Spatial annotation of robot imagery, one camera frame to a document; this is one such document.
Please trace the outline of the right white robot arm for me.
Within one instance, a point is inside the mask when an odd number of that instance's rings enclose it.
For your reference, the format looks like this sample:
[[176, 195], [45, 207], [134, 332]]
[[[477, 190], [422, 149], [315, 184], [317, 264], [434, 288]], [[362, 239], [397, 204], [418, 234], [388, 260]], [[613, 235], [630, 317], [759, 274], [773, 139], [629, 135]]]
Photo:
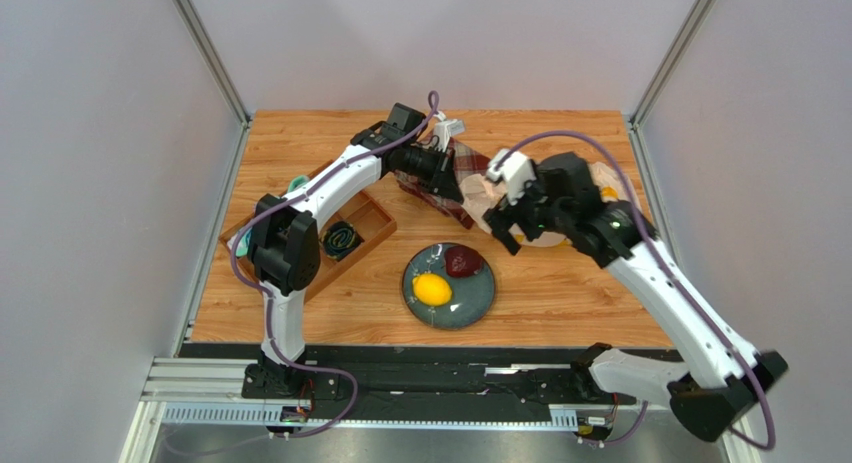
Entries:
[[486, 177], [506, 189], [484, 218], [509, 252], [520, 249], [513, 228], [529, 238], [565, 236], [628, 289], [676, 347], [676, 362], [589, 347], [571, 365], [582, 397], [621, 394], [666, 405], [689, 433], [714, 442], [787, 371], [779, 353], [757, 350], [697, 293], [632, 203], [602, 198], [584, 159], [562, 153], [535, 162], [503, 150]]

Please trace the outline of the translucent plastic bag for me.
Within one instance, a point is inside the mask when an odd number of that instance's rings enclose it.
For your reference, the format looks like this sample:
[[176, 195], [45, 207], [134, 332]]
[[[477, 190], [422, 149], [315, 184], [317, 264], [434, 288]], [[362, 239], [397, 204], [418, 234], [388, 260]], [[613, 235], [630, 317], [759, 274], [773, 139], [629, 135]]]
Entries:
[[[628, 195], [638, 197], [638, 193], [630, 179], [628, 179], [627, 184], [623, 184], [615, 169], [610, 165], [604, 162], [595, 162], [591, 163], [589, 167], [592, 180], [599, 187], [599, 191], [602, 187], [609, 186], [619, 193], [619, 200], [627, 201]], [[485, 221], [484, 214], [486, 210], [495, 206], [505, 195], [506, 189], [504, 184], [494, 185], [483, 175], [472, 175], [460, 183], [460, 189], [465, 198], [462, 203], [465, 210], [471, 215], [480, 229], [486, 233], [490, 233], [491, 228]], [[528, 240], [517, 225], [512, 227], [511, 232], [523, 246], [539, 248], [569, 246], [568, 240], [564, 236], [554, 232], [543, 232], [534, 240]]]

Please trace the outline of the dark red fake fruit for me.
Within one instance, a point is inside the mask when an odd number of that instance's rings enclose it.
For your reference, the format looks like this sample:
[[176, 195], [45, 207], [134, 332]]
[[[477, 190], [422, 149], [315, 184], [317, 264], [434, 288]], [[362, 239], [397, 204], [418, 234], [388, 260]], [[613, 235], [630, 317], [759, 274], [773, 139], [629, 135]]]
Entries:
[[452, 278], [473, 277], [480, 273], [484, 266], [482, 255], [465, 245], [452, 246], [444, 253], [444, 270]]

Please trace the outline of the yellow fake fruit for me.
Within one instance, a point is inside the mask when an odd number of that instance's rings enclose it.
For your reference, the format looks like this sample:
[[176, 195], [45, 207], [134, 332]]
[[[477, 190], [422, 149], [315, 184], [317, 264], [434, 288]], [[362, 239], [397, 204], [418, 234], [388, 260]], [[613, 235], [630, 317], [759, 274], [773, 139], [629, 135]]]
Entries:
[[411, 281], [414, 297], [422, 304], [439, 307], [448, 304], [453, 297], [449, 282], [439, 274], [423, 273]]

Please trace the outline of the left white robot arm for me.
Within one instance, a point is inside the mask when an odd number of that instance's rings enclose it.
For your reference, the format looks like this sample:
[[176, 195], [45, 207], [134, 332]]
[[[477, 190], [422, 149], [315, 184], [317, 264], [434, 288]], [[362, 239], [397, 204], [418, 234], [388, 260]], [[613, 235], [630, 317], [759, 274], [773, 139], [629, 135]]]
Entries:
[[463, 200], [453, 155], [417, 139], [428, 115], [397, 103], [387, 119], [356, 134], [341, 156], [303, 187], [282, 197], [265, 195], [247, 230], [247, 258], [264, 302], [264, 340], [255, 385], [284, 396], [304, 386], [308, 367], [298, 364], [305, 349], [304, 302], [321, 263], [319, 231], [359, 192], [387, 173], [414, 177], [427, 192]]

